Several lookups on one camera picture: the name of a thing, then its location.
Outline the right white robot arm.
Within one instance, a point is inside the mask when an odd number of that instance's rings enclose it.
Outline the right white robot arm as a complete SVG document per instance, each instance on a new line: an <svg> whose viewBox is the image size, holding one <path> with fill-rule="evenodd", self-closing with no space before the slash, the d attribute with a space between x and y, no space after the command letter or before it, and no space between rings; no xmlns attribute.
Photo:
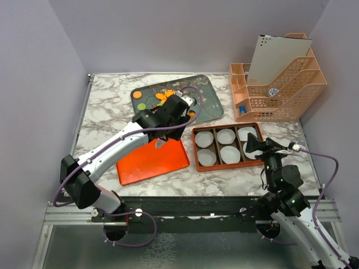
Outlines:
<svg viewBox="0 0 359 269"><path fill-rule="evenodd" d="M252 133L247 135L245 151L261 151L256 159L264 163L268 188L258 200L259 215L272 218L289 233L312 268L358 268L358 258L347 254L323 228L316 216L319 203L311 206L299 190L303 180L298 167L282 164L294 152L309 151L296 141L282 146L271 138L261 141Z"/></svg>

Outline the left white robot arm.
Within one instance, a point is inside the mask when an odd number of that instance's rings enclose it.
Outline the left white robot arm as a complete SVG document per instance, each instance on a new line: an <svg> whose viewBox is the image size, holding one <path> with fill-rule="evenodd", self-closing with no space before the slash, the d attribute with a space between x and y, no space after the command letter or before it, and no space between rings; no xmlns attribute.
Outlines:
<svg viewBox="0 0 359 269"><path fill-rule="evenodd" d="M171 95L163 105L138 112L123 130L91 152L77 159L68 154L61 160L60 189L77 208L94 206L110 220L120 220L124 213L120 198L96 182L116 162L151 141L179 140L195 104L187 95Z"/></svg>

